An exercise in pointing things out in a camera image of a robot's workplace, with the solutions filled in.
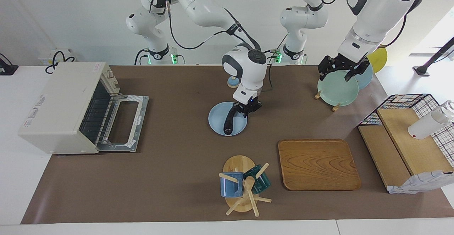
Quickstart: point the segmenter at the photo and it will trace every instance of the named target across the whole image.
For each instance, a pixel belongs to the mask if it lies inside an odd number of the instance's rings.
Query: toaster oven
[[[60,62],[18,135],[49,154],[137,149],[148,96],[125,96],[105,62]],[[126,143],[109,136],[123,102],[137,102]]]

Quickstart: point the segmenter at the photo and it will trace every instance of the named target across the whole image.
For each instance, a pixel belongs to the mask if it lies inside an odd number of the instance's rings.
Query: brown paper
[[[245,130],[223,137],[209,127],[213,106],[232,101],[222,67],[112,67],[125,95],[150,97],[138,152],[52,156],[22,224],[71,222],[196,222],[225,220],[379,219],[453,217],[441,189],[417,195],[387,193],[357,124],[386,94],[376,78],[336,113],[316,101],[317,68],[273,67],[273,91]],[[266,81],[264,90],[269,88]],[[355,191],[288,191],[277,143],[282,139],[347,141],[362,186]],[[233,212],[220,195],[219,172],[234,155],[268,162],[272,203]]]

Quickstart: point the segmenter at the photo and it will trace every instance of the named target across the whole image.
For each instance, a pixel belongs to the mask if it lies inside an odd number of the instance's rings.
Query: teal mug
[[[247,172],[244,173],[243,179],[246,179],[247,177],[253,177],[255,179],[254,182],[254,187],[252,189],[254,194],[259,194],[262,193],[264,190],[266,190],[270,185],[271,182],[266,176],[266,174],[263,172],[259,178],[256,178],[255,176],[258,174],[258,172],[261,170],[261,165],[256,165],[252,169],[248,170]]]

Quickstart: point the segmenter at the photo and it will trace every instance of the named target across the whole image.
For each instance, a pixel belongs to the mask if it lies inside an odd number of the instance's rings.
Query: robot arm
[[[287,42],[280,48],[282,62],[298,63],[308,37],[305,28],[322,28],[328,22],[328,12],[321,0],[304,0],[305,7],[289,7],[281,13],[281,24],[288,32]]]
[[[387,33],[421,0],[347,0],[357,21],[340,45],[336,58],[326,56],[319,64],[320,79],[337,70],[348,70],[345,80],[362,74],[368,54],[374,52]]]
[[[170,46],[164,33],[156,26],[167,18],[162,14],[162,7],[151,5],[152,0],[141,0],[142,7],[126,18],[126,25],[137,35],[142,35],[148,46],[149,59],[152,64],[171,64]]]
[[[143,7],[127,19],[128,27],[134,33],[144,36],[149,50],[155,52],[150,55],[154,64],[168,64],[171,60],[167,55],[169,46],[164,34],[155,27],[167,17],[171,18],[170,6],[178,2],[197,25],[219,27],[234,37],[237,46],[224,56],[222,64],[227,73],[240,79],[240,86],[233,98],[244,106],[244,110],[253,110],[254,108],[250,107],[251,100],[256,100],[260,95],[266,74],[265,54],[238,20],[214,0],[141,0]]]

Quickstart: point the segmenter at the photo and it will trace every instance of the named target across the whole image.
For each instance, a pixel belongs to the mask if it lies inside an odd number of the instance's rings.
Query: label
[[[140,125],[142,122],[142,116],[138,116],[134,119],[134,125]]]
[[[32,121],[33,121],[33,119],[27,119],[27,120],[24,122],[24,127],[25,127],[25,128],[30,127]]]
[[[132,146],[134,145],[134,143],[137,142],[136,140],[131,140],[129,141],[128,143],[125,144],[125,146],[127,146],[128,148],[132,148]]]
[[[47,96],[45,94],[42,94],[41,96],[39,96],[38,100],[36,101],[36,104],[33,106],[33,108],[31,109],[31,111],[29,112],[29,114],[27,116],[26,121],[24,122],[24,127],[25,128],[28,128],[28,127],[31,126],[31,123],[33,122],[33,119],[35,119],[36,115],[39,112],[39,109],[41,108],[41,106],[46,101],[46,97]]]
[[[93,72],[98,72],[99,69],[101,68],[101,65],[102,65],[102,64],[99,63],[99,62],[96,63],[96,64],[94,64]]]

